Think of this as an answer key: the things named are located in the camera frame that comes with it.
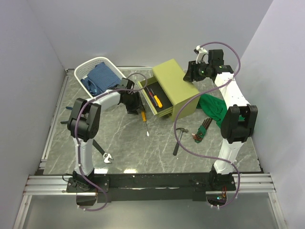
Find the black adjustable wrench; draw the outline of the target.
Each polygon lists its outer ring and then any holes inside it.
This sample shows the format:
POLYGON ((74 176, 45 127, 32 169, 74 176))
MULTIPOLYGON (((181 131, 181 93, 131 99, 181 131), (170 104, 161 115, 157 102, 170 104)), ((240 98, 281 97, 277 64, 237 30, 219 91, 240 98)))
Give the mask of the black adjustable wrench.
POLYGON ((100 152, 100 154, 102 155, 104 163, 106 163, 106 164, 111 164, 112 161, 113 161, 113 157, 111 156, 111 154, 106 153, 106 152, 102 149, 102 147, 97 143, 96 140, 93 140, 92 143, 93 143, 93 146, 94 146, 94 147, 100 152))

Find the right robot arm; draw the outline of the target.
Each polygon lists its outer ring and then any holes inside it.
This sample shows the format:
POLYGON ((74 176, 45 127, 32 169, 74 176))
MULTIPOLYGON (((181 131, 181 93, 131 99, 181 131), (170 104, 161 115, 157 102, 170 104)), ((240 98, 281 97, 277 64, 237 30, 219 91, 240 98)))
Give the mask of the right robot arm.
POLYGON ((209 186, 214 190, 220 190, 225 185, 225 178, 233 172, 233 163, 240 148, 254 132, 254 126, 258 115, 258 108, 251 105, 243 96, 234 78, 231 66, 224 64, 224 52, 222 49, 209 50, 197 46, 194 52, 197 54, 195 61, 190 61, 184 81, 202 81, 210 78, 219 87, 224 102, 226 113, 221 123, 221 135, 223 142, 219 153, 219 160, 213 164, 216 174, 209 177, 209 186))

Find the small black yellow screwdriver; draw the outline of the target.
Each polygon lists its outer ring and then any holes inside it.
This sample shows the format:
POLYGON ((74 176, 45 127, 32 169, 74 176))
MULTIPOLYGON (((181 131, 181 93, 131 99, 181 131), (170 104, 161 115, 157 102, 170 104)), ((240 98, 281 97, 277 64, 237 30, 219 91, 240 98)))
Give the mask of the small black yellow screwdriver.
POLYGON ((152 97, 153 97, 153 99, 154 99, 155 104, 156 104, 159 108, 162 108, 162 107, 163 107, 163 104, 161 103, 161 101, 160 101, 160 99, 158 98, 158 96, 155 95, 155 93, 153 92, 152 89, 150 89, 150 92, 151 92, 151 94, 152 94, 152 97))

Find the orange yellow screwdriver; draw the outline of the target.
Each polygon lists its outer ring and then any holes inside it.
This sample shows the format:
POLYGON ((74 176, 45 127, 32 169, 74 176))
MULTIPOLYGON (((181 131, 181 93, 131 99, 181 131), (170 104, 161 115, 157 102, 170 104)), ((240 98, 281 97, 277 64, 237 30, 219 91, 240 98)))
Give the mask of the orange yellow screwdriver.
POLYGON ((141 111, 141 115, 142 115, 142 120, 145 124, 145 128, 146 128, 146 135, 149 136, 149 131, 148 131, 148 126, 147 126, 147 118, 146 118, 146 113, 145 111, 141 111))

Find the red blue screwdriver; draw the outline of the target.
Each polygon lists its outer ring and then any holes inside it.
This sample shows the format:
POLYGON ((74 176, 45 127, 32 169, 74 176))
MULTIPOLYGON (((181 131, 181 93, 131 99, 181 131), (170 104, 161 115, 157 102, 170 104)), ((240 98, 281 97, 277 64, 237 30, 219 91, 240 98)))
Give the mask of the red blue screwdriver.
POLYGON ((146 89, 147 89, 147 92, 148 92, 149 96, 153 99, 153 94, 151 93, 151 91, 149 90, 149 88, 146 87, 146 89))

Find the olive green tool chest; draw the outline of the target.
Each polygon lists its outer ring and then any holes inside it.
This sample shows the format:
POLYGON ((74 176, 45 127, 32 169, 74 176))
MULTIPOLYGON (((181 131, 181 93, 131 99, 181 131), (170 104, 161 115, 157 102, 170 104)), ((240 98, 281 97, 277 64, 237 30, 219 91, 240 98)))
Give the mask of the olive green tool chest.
POLYGON ((152 68, 152 77, 147 80, 138 81, 141 90, 152 113, 157 117, 169 115, 174 121, 191 115, 195 112, 199 98, 191 101, 180 113, 179 110, 192 97, 199 93, 197 87, 183 80, 185 72, 175 59, 168 60, 152 68), (146 87, 153 90, 158 96, 162 108, 155 107, 147 92, 146 87))

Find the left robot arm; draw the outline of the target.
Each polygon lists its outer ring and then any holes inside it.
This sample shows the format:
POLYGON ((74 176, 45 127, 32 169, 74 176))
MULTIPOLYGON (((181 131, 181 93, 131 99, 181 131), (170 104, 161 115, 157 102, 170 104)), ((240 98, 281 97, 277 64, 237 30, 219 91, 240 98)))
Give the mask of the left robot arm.
POLYGON ((75 100, 67 123, 75 144, 76 165, 74 172, 82 175, 78 187, 88 192, 94 188, 95 180, 90 177, 94 173, 92 162, 93 140, 100 127, 101 112, 119 104, 125 105, 128 114, 138 115, 144 111, 139 89, 135 83, 122 78, 115 87, 91 99, 78 98, 75 100))

